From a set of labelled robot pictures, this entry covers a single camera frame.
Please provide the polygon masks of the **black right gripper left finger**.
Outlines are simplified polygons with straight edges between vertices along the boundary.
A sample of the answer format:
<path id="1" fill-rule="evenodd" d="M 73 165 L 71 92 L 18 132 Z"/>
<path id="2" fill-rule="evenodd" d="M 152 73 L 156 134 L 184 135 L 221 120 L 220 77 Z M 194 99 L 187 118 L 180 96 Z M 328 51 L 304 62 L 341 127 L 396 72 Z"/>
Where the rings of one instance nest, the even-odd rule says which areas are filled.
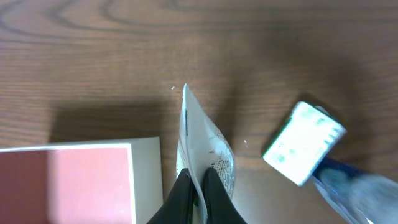
<path id="1" fill-rule="evenodd" d="M 189 224 L 193 219 L 195 186 L 189 170 L 182 169 L 169 196 L 147 224 Z"/>

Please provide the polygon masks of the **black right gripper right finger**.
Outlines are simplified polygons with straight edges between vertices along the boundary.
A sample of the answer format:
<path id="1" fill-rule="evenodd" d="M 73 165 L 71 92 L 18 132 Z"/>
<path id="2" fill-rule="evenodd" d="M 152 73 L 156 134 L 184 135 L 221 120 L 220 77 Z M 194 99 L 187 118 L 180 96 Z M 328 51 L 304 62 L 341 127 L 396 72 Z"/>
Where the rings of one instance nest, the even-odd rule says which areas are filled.
<path id="1" fill-rule="evenodd" d="M 208 214 L 207 224 L 246 224 L 235 209 L 217 171 L 212 167 L 205 172 L 202 191 Z"/>

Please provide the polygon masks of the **white shampoo tube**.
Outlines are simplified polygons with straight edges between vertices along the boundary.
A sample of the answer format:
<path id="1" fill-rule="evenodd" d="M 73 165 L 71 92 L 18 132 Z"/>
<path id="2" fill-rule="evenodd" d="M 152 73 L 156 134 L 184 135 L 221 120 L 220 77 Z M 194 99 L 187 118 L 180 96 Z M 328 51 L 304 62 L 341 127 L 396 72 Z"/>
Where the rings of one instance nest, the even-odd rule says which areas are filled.
<path id="1" fill-rule="evenodd" d="M 193 204 L 193 224 L 205 224 L 208 214 L 203 191 L 203 176 L 207 168 L 216 169 L 229 197 L 233 196 L 235 166 L 233 151 L 227 140 L 206 115 L 201 105 L 184 84 L 177 146 L 176 175 L 187 168 L 196 188 Z"/>

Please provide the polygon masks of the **green white soap box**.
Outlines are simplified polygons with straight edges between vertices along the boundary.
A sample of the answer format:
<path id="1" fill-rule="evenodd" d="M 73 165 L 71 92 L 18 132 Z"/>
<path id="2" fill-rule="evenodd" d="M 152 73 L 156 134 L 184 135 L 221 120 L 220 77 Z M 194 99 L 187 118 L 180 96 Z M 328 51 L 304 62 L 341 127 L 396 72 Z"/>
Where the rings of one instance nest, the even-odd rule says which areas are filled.
<path id="1" fill-rule="evenodd" d="M 319 106 L 298 102 L 262 158 L 302 186 L 346 129 Z"/>

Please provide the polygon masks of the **blue pump soap bottle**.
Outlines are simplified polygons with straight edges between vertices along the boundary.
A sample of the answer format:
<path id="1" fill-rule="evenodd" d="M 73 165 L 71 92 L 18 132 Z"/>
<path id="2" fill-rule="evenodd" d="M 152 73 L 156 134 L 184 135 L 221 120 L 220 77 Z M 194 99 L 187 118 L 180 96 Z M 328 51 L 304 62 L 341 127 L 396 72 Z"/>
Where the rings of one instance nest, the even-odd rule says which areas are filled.
<path id="1" fill-rule="evenodd" d="M 397 224 L 397 182 L 325 158 L 313 173 L 316 189 L 348 223 Z"/>

